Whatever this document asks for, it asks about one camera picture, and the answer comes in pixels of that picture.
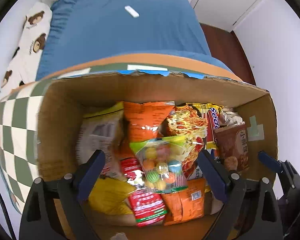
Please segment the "brown walnut snack packet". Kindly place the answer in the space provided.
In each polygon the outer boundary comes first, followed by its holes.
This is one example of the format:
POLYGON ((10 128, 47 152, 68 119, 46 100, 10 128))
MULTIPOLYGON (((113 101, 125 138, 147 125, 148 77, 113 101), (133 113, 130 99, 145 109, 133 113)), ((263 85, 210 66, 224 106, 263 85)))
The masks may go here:
POLYGON ((215 130, 221 163, 227 171, 242 172, 249 168, 245 123, 215 130))

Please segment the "blue bed sheet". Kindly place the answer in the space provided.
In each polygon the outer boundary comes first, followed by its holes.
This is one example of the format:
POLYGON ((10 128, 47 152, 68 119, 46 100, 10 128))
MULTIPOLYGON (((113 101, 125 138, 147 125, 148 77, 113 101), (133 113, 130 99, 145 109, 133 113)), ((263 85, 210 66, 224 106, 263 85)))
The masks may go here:
POLYGON ((188 0, 57 0, 51 11, 37 79, 116 55, 213 57, 188 0), (140 16, 133 18, 127 5, 140 16))

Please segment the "white remote on bed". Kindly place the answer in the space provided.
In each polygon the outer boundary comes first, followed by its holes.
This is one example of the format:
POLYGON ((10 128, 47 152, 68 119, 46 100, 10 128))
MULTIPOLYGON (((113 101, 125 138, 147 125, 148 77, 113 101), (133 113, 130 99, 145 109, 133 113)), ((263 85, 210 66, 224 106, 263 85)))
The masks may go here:
POLYGON ((128 12, 133 18, 138 18, 140 16, 139 13, 130 5, 125 6, 125 11, 128 12))

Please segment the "silver grey snack packet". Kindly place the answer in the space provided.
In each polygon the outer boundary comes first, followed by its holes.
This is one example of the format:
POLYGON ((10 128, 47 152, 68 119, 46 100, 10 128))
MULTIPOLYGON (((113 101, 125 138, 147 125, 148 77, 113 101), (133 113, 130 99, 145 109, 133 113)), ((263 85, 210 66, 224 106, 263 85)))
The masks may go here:
POLYGON ((219 125, 221 127, 232 127, 244 125, 243 118, 233 108, 223 108, 219 114, 219 125))

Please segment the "white door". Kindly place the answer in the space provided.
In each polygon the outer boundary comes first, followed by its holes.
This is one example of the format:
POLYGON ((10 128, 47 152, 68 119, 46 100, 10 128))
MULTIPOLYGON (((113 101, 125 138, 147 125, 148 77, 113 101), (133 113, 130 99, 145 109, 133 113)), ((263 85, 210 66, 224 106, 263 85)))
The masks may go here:
POLYGON ((261 0, 192 0, 198 21, 228 32, 261 0))

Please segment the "clear yellow-edged snack bag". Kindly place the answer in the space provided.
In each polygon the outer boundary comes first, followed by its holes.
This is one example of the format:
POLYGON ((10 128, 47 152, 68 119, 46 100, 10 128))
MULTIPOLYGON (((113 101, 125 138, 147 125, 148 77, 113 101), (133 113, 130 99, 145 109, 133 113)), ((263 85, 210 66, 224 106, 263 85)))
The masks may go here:
POLYGON ((122 101, 108 109, 83 116, 76 145, 76 158, 79 165, 87 163, 96 150, 102 150, 106 162, 101 174, 125 181, 116 157, 123 139, 123 116, 122 101))

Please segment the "yellow snack packet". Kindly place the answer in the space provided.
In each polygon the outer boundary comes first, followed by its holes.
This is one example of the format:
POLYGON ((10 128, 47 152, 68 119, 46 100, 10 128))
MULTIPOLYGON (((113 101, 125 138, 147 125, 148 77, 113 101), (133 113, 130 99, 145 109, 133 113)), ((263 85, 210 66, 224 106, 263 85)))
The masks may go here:
POLYGON ((92 210, 110 216, 132 215, 126 199, 136 191, 129 183, 109 177, 98 178, 88 198, 92 210))

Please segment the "orange pinched snack packet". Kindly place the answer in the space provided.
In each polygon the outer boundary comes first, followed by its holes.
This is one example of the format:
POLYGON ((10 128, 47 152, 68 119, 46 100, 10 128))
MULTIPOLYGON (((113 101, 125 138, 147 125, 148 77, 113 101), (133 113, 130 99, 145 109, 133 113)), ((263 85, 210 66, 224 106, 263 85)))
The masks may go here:
POLYGON ((127 133, 130 142, 154 139, 159 126, 175 107, 174 101, 147 103, 124 102, 124 115, 128 121, 127 133))

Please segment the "teddy bear print blanket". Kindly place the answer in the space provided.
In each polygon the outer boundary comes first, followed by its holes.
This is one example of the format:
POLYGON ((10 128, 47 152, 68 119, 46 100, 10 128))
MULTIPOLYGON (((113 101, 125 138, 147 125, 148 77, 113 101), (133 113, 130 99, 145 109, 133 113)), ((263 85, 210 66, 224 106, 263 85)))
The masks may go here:
POLYGON ((3 96, 21 84, 35 81, 51 19, 50 7, 42 2, 35 3, 25 16, 18 46, 1 84, 0 93, 3 96))

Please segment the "colourful candy ball bag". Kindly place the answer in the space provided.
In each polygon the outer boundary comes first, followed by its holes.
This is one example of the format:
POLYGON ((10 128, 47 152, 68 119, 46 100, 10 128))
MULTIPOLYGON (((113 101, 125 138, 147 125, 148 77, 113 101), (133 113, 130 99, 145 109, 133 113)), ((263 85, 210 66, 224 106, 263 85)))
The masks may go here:
POLYGON ((131 142, 130 149, 141 164, 146 187, 159 194, 187 188, 183 172, 186 138, 183 135, 131 142))

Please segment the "green white checkered mat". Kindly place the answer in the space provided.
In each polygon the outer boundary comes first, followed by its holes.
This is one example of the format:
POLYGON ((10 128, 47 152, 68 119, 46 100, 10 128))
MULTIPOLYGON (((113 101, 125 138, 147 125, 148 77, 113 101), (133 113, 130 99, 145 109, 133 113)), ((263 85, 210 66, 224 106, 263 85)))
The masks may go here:
POLYGON ((241 81, 225 64, 211 56, 195 60, 158 53, 132 53, 106 57, 54 71, 38 81, 28 82, 0 100, 0 166, 11 202, 22 213, 31 184, 39 176, 34 146, 38 112, 53 79, 89 74, 141 72, 169 76, 171 72, 202 80, 216 76, 241 81))

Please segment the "red spicy strip packet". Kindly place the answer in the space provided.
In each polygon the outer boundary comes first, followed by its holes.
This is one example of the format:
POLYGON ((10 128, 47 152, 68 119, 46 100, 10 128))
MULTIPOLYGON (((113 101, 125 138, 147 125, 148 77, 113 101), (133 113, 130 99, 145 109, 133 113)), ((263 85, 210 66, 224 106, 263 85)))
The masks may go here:
POLYGON ((161 195, 151 191, 146 185, 145 174, 135 157, 120 161, 122 173, 127 178, 127 183, 136 187, 128 197, 134 213, 136 225, 144 227, 155 223, 162 223, 167 215, 167 209, 161 195))

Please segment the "yellow red instant noodle packet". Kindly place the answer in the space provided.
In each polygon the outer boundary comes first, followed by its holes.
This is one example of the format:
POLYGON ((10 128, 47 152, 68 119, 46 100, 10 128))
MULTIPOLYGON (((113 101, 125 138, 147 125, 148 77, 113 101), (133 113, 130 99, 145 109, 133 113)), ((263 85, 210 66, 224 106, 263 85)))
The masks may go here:
POLYGON ((220 128, 219 115, 222 106, 213 103, 184 103, 175 106, 166 118, 169 136, 183 135, 186 138, 181 157, 182 169, 189 178, 197 168, 201 150, 208 150, 216 162, 220 162, 215 130, 220 128))

